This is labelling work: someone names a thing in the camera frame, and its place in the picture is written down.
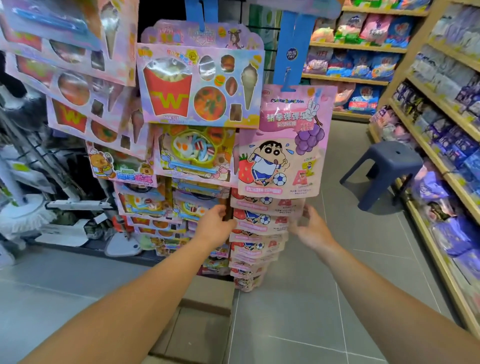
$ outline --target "right hand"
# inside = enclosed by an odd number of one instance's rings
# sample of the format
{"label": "right hand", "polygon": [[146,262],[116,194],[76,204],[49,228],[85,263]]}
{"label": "right hand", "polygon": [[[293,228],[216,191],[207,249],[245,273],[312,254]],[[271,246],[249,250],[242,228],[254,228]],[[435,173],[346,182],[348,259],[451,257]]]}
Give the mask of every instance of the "right hand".
{"label": "right hand", "polygon": [[300,241],[307,247],[313,249],[322,259],[339,248],[325,221],[318,215],[318,212],[310,205],[305,204],[303,216],[309,219],[307,226],[299,226],[298,221],[290,219],[288,229],[298,235]]}

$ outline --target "shelf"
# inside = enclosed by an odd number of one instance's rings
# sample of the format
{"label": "shelf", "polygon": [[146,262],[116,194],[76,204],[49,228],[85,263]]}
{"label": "shelf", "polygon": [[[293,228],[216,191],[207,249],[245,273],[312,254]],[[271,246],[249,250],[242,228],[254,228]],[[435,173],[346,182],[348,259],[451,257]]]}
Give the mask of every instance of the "shelf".
{"label": "shelf", "polygon": [[314,78],[317,80],[354,82],[356,84],[367,84],[367,85],[382,85],[382,86],[388,85],[388,81],[364,80],[363,78],[354,78],[354,77],[336,77],[336,76],[326,76],[324,74],[311,74],[311,73],[302,73],[301,76],[303,78]]}
{"label": "shelf", "polygon": [[466,120],[462,115],[456,112],[452,106],[448,104],[441,96],[430,90],[418,78],[409,74],[407,79],[422,92],[430,101],[438,106],[449,118],[451,118],[458,126],[465,130],[473,139],[480,142],[480,130],[478,130],[472,123]]}
{"label": "shelf", "polygon": [[436,50],[441,51],[442,53],[446,54],[447,56],[452,57],[454,60],[457,60],[457,61],[463,63],[464,65],[466,65],[470,68],[473,68],[474,70],[480,72],[480,61],[478,61],[478,60],[476,60],[472,57],[469,57],[466,54],[457,52],[456,50],[454,50],[450,46],[448,46],[444,43],[438,42],[436,40],[429,40],[427,42],[427,44],[432,46]]}
{"label": "shelf", "polygon": [[[369,125],[369,132],[373,140],[378,143],[380,141],[380,137],[377,135],[374,126],[371,124]],[[397,179],[397,188],[399,188],[401,184],[401,180]],[[405,204],[407,205],[407,209],[409,210],[413,221],[418,228],[419,233],[422,235],[422,238],[427,245],[430,255],[432,256],[433,261],[437,266],[437,269],[440,272],[440,275],[442,276],[442,279],[447,287],[447,290],[450,293],[450,296],[452,297],[457,307],[460,317],[466,324],[467,329],[470,331],[470,333],[472,333],[476,338],[480,339],[480,325],[476,320],[471,308],[469,307],[463,295],[463,292],[461,291],[457,281],[455,280],[455,277],[453,276],[450,268],[448,267],[449,263],[445,260],[444,256],[438,249],[437,244],[435,243],[432,235],[430,234],[428,227],[423,222],[423,219],[421,218],[421,215],[415,207],[413,201],[405,199]]]}
{"label": "shelf", "polygon": [[355,117],[359,119],[368,119],[368,120],[372,117],[371,115],[368,115],[368,114],[357,114],[355,112],[348,111],[348,110],[334,111],[332,116],[342,116],[342,117],[350,116],[350,117]]}
{"label": "shelf", "polygon": [[390,14],[390,15],[409,15],[409,16],[427,16],[428,10],[399,10],[386,8],[369,8],[366,6],[344,6],[344,12],[369,12],[372,14]]}
{"label": "shelf", "polygon": [[480,7],[479,0],[450,0],[451,2],[456,2],[457,4],[472,5]]}
{"label": "shelf", "polygon": [[328,48],[342,48],[342,49],[357,49],[357,50],[371,50],[374,52],[392,52],[392,53],[406,53],[406,48],[399,47],[374,47],[364,46],[362,44],[348,44],[348,43],[328,43],[328,42],[310,42],[314,47],[328,47]]}
{"label": "shelf", "polygon": [[412,134],[420,147],[425,151],[425,153],[432,160],[439,172],[443,175],[445,181],[447,181],[447,183],[454,190],[458,198],[465,205],[465,208],[470,211],[470,214],[472,214],[473,218],[480,224],[480,208],[473,201],[473,198],[468,194],[468,191],[463,188],[460,181],[455,177],[455,174],[450,173],[450,169],[446,167],[437,152],[435,152],[432,147],[423,139],[420,132],[414,127],[413,120],[407,115],[405,115],[393,100],[390,100],[389,104],[395,114],[398,116],[398,118],[408,129],[410,134]]}

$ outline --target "blue stool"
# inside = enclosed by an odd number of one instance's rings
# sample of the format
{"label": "blue stool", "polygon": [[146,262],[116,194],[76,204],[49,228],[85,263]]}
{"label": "blue stool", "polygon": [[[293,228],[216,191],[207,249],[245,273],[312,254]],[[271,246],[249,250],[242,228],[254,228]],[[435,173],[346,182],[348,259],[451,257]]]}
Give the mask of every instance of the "blue stool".
{"label": "blue stool", "polygon": [[367,159],[372,159],[375,164],[367,173],[367,177],[373,181],[358,204],[359,209],[363,211],[369,210],[380,195],[395,182],[395,179],[406,175],[407,178],[393,199],[393,203],[397,203],[411,178],[419,172],[423,165],[423,160],[417,152],[405,144],[380,142],[368,148],[358,162],[342,177],[340,184],[343,184]]}

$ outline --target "cardboard box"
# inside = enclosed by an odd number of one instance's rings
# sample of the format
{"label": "cardboard box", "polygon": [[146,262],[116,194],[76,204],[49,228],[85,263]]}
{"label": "cardboard box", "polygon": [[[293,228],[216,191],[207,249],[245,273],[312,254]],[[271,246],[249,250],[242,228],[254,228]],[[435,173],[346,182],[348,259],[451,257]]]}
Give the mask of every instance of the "cardboard box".
{"label": "cardboard box", "polygon": [[221,364],[234,290],[233,282],[195,276],[150,355],[167,360],[159,363]]}

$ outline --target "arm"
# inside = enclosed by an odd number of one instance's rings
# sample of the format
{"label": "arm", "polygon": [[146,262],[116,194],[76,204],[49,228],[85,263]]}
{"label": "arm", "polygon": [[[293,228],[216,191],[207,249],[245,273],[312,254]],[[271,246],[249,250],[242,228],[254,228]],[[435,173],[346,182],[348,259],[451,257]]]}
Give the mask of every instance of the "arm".
{"label": "arm", "polygon": [[235,228],[235,220],[222,221],[224,215],[225,206],[210,209],[188,244],[80,312],[21,363],[140,363],[169,322],[200,265]]}
{"label": "arm", "polygon": [[308,226],[290,230],[330,268],[348,303],[387,361],[478,363],[480,341],[376,274],[343,249],[315,209]]}

